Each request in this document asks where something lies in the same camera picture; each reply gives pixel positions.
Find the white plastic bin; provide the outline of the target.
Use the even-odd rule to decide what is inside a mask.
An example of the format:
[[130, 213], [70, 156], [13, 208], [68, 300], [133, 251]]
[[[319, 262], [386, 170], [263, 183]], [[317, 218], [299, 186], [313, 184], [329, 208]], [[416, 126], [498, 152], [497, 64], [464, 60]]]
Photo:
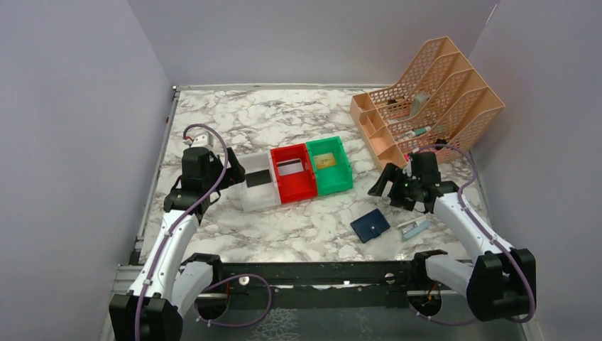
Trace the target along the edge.
[[268, 151], [246, 154], [239, 157], [239, 163], [245, 169], [245, 181], [241, 184], [244, 212], [281, 205], [271, 154]]

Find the navy blue card holder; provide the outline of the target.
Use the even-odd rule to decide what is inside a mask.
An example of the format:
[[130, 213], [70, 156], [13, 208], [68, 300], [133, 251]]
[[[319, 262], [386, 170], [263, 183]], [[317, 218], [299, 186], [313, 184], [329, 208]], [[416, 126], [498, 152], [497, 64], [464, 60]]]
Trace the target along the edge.
[[374, 209], [350, 223], [362, 243], [378, 238], [390, 229], [390, 223], [379, 209]]

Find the green plastic bin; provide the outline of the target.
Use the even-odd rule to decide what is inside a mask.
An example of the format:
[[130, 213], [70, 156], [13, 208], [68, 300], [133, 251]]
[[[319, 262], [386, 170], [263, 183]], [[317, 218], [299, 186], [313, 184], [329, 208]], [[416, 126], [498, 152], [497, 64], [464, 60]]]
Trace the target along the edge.
[[339, 136], [305, 143], [314, 169], [319, 196], [353, 188], [351, 164]]

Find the red plastic bin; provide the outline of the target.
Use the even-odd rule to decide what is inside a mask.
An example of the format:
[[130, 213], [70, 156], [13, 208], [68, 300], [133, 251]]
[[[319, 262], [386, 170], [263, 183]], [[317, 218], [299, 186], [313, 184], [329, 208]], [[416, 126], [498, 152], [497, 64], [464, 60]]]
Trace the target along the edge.
[[282, 204], [317, 197], [317, 181], [305, 144], [271, 149], [270, 156]]

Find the peach desk organizer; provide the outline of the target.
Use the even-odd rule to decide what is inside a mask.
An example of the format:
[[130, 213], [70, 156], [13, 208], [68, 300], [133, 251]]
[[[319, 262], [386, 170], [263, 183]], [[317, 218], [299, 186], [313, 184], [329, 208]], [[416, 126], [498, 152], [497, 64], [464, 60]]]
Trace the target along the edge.
[[[412, 98], [431, 94], [420, 112], [410, 118]], [[435, 143], [437, 160], [448, 163], [468, 151], [485, 133], [504, 103], [447, 36], [426, 41], [400, 79], [389, 87], [357, 94], [350, 115], [380, 170], [387, 163], [403, 167], [419, 147]], [[421, 136], [397, 142], [406, 131], [431, 126]]]

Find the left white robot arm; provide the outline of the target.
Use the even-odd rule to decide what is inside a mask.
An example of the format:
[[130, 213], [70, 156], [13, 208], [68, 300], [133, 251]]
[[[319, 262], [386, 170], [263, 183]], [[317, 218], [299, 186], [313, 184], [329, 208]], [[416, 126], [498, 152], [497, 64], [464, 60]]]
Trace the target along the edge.
[[116, 294], [109, 315], [116, 340], [179, 340], [192, 303], [192, 284], [177, 283], [184, 252], [212, 205], [210, 195], [244, 182], [245, 169], [232, 148], [220, 159], [205, 147], [182, 155], [182, 173], [164, 199], [160, 234], [140, 274]]

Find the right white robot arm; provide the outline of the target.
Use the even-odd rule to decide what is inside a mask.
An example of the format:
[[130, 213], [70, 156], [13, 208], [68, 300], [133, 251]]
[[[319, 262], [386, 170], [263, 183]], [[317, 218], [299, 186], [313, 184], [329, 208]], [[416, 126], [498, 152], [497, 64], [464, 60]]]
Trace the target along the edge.
[[464, 196], [464, 186], [443, 180], [435, 153], [410, 154], [401, 168], [388, 163], [368, 191], [381, 197], [392, 185], [390, 205], [411, 211], [422, 203], [461, 242], [472, 262], [457, 261], [443, 251], [416, 254], [412, 280], [419, 286], [440, 283], [461, 294], [478, 321], [507, 319], [526, 323], [537, 307], [536, 260], [528, 249], [516, 249], [493, 231]]

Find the black card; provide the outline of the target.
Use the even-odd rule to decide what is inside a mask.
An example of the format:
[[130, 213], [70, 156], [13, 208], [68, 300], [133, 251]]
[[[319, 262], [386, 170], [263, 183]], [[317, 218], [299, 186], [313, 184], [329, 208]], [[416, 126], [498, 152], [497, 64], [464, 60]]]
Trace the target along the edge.
[[272, 182], [273, 180], [268, 169], [246, 174], [246, 185], [248, 188]]

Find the white grey card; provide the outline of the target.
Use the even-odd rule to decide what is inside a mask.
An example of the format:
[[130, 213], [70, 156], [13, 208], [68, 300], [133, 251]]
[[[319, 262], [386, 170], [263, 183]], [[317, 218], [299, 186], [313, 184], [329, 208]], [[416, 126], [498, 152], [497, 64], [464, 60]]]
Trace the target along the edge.
[[303, 172], [304, 165], [299, 158], [281, 161], [277, 163], [277, 171], [279, 176], [292, 175]]

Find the gold card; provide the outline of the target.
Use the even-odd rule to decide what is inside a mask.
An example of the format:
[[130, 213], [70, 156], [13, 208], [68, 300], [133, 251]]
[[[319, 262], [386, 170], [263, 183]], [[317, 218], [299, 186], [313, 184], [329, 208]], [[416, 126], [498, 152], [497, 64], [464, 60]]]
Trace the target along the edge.
[[316, 169], [325, 169], [333, 167], [337, 164], [336, 157], [333, 153], [323, 153], [314, 156], [314, 164]]

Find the green capped marker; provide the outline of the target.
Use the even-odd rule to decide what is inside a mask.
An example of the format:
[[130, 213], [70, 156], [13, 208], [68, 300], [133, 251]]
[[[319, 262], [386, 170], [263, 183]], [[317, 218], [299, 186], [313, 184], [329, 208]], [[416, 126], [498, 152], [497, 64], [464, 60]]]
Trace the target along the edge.
[[395, 138], [395, 140], [397, 142], [407, 141], [409, 139], [413, 139], [415, 137], [426, 134], [430, 129], [431, 129], [431, 126], [424, 126], [422, 128], [409, 130], [409, 131], [406, 131], [405, 133], [402, 133], [401, 135], [397, 136]]

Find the grey eraser block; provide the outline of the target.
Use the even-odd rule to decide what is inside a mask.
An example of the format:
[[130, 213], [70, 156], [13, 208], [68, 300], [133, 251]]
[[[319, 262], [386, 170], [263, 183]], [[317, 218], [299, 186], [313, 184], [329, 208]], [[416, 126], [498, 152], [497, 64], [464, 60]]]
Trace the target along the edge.
[[412, 98], [410, 108], [410, 118], [415, 117], [424, 105], [429, 101], [431, 94], [428, 92], [419, 92]]

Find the black front rail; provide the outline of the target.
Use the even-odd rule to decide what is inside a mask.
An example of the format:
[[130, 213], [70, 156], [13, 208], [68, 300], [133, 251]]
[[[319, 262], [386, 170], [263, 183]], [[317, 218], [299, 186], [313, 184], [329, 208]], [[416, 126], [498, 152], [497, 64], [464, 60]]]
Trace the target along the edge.
[[216, 288], [195, 300], [204, 318], [226, 310], [416, 308], [435, 315], [445, 286], [417, 278], [410, 261], [221, 263]]

